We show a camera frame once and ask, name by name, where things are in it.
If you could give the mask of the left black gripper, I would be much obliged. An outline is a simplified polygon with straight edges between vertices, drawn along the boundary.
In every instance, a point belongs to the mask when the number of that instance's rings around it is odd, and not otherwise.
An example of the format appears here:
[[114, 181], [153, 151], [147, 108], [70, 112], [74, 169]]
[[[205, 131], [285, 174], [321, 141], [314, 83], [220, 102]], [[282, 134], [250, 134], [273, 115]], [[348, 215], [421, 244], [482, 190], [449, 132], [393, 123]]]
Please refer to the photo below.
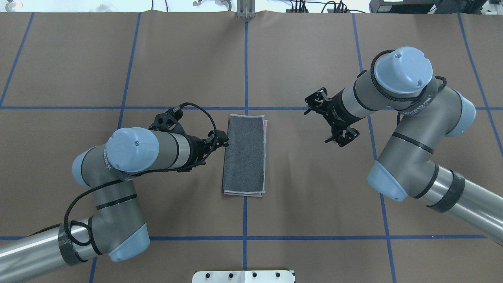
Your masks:
[[187, 136], [190, 145], [190, 156], [187, 160], [189, 169], [193, 169], [198, 165], [206, 164], [203, 161], [204, 157], [211, 152], [214, 152], [220, 147], [228, 147], [229, 138], [227, 134], [216, 134], [215, 131], [210, 131], [208, 138], [201, 139], [196, 136]]

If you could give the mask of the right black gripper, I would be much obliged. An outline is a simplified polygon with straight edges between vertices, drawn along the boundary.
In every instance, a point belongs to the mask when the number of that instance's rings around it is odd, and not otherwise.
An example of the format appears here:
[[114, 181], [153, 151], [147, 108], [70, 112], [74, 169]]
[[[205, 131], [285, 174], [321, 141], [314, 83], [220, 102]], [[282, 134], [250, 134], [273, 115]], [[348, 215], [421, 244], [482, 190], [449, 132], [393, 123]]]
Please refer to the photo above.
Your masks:
[[322, 115], [331, 126], [332, 135], [325, 140], [325, 143], [341, 143], [341, 133], [352, 124], [352, 115], [343, 104], [341, 94], [336, 94], [332, 99], [318, 104], [307, 104], [307, 110], [303, 115], [315, 112]]

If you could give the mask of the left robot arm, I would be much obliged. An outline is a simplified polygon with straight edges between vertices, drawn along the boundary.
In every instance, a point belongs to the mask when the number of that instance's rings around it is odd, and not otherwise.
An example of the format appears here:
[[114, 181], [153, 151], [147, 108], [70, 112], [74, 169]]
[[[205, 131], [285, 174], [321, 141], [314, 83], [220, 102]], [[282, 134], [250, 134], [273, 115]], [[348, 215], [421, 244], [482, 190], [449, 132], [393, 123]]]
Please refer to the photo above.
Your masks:
[[93, 195], [96, 215], [72, 221], [66, 213], [61, 224], [2, 246], [1, 282], [28, 281], [103, 254], [119, 262], [144, 252], [150, 238], [133, 180], [154, 172], [187, 172], [227, 145], [228, 136], [219, 130], [204, 140], [141, 127], [115, 131], [72, 165], [74, 179], [87, 189], [77, 199]]

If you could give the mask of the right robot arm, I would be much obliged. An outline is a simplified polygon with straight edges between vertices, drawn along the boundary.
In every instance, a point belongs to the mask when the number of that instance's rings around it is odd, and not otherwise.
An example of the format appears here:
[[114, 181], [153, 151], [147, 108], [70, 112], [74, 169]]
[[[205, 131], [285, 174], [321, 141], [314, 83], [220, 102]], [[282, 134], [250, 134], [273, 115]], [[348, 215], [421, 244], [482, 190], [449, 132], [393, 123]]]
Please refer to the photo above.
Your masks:
[[460, 92], [433, 74], [432, 64], [415, 47], [377, 54], [350, 86], [329, 98], [326, 88], [305, 98], [307, 113], [320, 114], [331, 128], [326, 143], [340, 147], [359, 136], [352, 125], [391, 107], [401, 115], [367, 176], [368, 184], [394, 201], [418, 199], [482, 231], [502, 244], [502, 197], [432, 161], [445, 137], [455, 137], [475, 120], [476, 109]]

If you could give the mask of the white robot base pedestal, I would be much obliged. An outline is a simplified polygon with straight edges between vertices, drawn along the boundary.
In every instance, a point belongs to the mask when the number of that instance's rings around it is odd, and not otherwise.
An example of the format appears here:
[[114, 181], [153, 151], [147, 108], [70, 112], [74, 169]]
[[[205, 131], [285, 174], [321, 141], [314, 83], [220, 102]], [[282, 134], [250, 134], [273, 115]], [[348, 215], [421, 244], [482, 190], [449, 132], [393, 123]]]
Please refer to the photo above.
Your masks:
[[200, 271], [192, 283], [295, 283], [294, 271], [289, 270], [224, 270]]

